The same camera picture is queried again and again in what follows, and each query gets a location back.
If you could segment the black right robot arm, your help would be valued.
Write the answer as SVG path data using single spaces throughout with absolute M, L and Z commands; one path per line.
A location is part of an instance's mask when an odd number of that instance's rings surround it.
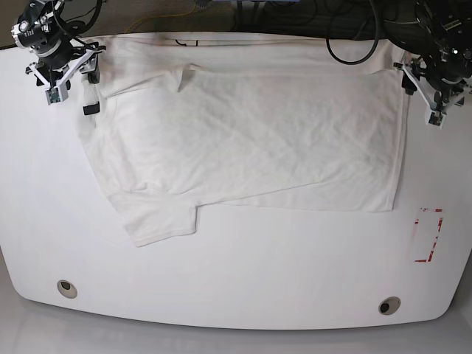
M 86 42 L 81 36 L 96 23 L 103 3 L 96 1 L 88 22 L 62 19 L 65 1 L 30 1 L 11 35 L 17 47 L 28 49 L 37 61 L 25 69 L 34 75 L 36 86 L 44 89 L 48 104 L 69 97 L 70 80 L 79 72 L 92 85 L 100 81 L 98 57 L 105 46 Z

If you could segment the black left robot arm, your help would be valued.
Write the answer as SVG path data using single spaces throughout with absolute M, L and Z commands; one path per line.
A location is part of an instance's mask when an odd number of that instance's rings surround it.
M 426 124 L 441 128 L 448 110 L 471 93 L 471 2 L 418 1 L 414 10 L 428 46 L 395 67 L 403 72 L 406 94 L 419 92 L 425 101 Z

